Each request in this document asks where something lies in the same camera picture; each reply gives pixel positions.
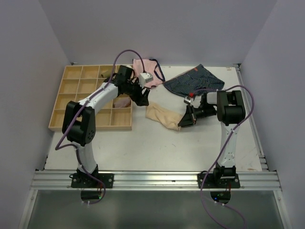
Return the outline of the beige underwear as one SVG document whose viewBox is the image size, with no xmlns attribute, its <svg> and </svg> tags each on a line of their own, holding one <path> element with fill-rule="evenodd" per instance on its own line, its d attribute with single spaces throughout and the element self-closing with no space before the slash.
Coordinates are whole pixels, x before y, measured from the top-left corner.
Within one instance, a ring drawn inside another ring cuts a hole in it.
<svg viewBox="0 0 305 229">
<path fill-rule="evenodd" d="M 146 107 L 145 117 L 162 124 L 167 129 L 180 131 L 181 128 L 178 126 L 178 123 L 183 116 L 155 102 L 150 102 Z"/>
</svg>

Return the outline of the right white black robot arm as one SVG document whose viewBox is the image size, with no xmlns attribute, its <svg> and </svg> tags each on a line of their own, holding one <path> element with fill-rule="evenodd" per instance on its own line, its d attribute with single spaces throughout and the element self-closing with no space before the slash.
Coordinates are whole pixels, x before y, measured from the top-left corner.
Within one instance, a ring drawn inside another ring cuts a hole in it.
<svg viewBox="0 0 305 229">
<path fill-rule="evenodd" d="M 212 181 L 224 187 L 236 175 L 235 149 L 239 124 L 246 118 L 242 93 L 239 90 L 207 92 L 201 95 L 200 105 L 193 106 L 194 94 L 185 99 L 186 111 L 178 123 L 179 127 L 196 124 L 198 119 L 217 116 L 221 124 L 221 153 L 216 160 Z"/>
</svg>

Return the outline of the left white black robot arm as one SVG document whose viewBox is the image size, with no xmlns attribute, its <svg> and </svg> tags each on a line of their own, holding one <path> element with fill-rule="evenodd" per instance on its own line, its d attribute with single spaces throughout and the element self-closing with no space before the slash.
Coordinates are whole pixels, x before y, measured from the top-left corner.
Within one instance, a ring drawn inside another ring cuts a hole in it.
<svg viewBox="0 0 305 229">
<path fill-rule="evenodd" d="M 83 174 L 82 181 L 86 186 L 94 187 L 99 181 L 99 175 L 95 173 L 98 165 L 92 149 L 96 134 L 95 116 L 108 102 L 121 94 L 129 96 L 137 106 L 148 106 L 150 89 L 145 85 L 152 80 L 151 73 L 143 72 L 136 77 L 132 68 L 121 65 L 118 72 L 112 73 L 92 94 L 78 102 L 67 103 L 62 125 L 63 136 L 55 149 L 68 146 L 75 149 L 77 173 Z"/>
</svg>

